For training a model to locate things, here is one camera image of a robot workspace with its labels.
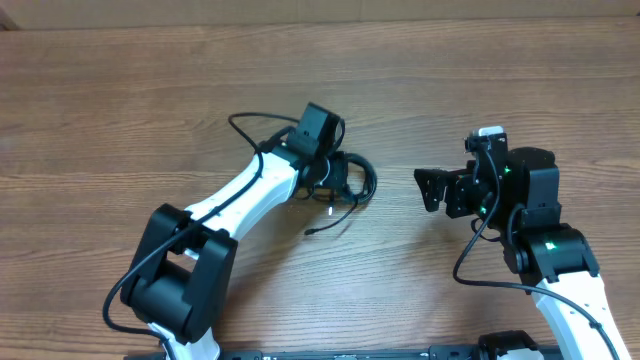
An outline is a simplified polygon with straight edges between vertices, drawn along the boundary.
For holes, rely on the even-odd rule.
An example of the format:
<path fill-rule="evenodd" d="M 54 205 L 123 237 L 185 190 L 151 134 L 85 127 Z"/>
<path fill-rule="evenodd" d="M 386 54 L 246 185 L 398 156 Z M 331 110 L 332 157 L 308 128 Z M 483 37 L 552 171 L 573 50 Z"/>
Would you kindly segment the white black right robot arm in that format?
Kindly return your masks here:
<path fill-rule="evenodd" d="M 414 172 L 427 211 L 444 203 L 450 218 L 474 218 L 474 234 L 456 260 L 454 280 L 531 296 L 565 359 L 629 358 L 595 254 L 581 231 L 560 220 L 560 172 L 554 154 L 496 145 L 475 145 L 470 151 L 474 158 L 461 170 Z M 463 262 L 488 229 L 497 231 L 495 240 L 518 281 L 461 276 Z"/>

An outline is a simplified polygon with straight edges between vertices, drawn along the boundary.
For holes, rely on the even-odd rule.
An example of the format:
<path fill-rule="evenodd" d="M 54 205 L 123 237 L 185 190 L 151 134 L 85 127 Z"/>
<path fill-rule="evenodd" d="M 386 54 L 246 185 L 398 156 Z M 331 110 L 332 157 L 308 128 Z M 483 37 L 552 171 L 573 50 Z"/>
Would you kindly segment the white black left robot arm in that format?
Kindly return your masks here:
<path fill-rule="evenodd" d="M 302 186 L 324 184 L 342 143 L 345 121 L 314 103 L 270 138 L 249 144 L 254 155 L 232 181 L 181 210 L 150 216 L 129 270 L 114 285 L 157 338 L 160 359 L 216 359 L 212 334 L 221 315 L 240 240 Z"/>

